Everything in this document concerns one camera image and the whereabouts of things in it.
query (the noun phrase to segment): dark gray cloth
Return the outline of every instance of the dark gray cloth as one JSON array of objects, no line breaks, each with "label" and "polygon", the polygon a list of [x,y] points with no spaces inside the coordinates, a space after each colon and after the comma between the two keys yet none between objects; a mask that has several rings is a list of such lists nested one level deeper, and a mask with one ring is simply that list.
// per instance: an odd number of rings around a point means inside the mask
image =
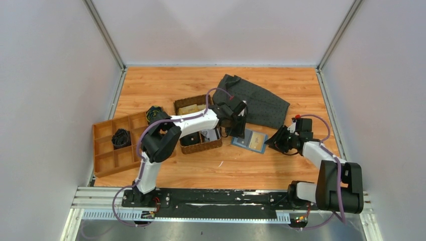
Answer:
[{"label": "dark gray cloth", "polygon": [[[238,76],[225,75],[219,88],[247,102],[247,122],[279,129],[284,124],[290,103],[276,96],[269,90],[250,83]],[[223,91],[216,91],[213,102],[225,102],[228,96]]]}]

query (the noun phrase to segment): brown woven basket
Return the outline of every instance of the brown woven basket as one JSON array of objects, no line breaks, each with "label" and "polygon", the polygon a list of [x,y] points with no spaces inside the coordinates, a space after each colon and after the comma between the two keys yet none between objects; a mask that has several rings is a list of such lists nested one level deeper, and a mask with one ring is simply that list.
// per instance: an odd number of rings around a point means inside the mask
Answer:
[{"label": "brown woven basket", "polygon": [[[205,95],[199,95],[194,96],[186,99],[179,99],[176,100],[174,105],[174,111],[177,114],[177,111],[179,108],[186,107],[192,104],[205,104]],[[213,101],[211,99],[211,96],[208,96],[208,104],[213,104]],[[191,146],[182,146],[180,145],[182,149],[183,154],[190,154],[194,152],[201,152],[213,148],[218,148],[222,146],[222,137],[219,138],[219,140],[212,141],[212,142],[204,142],[204,137],[201,135],[201,143],[191,145]]]}]

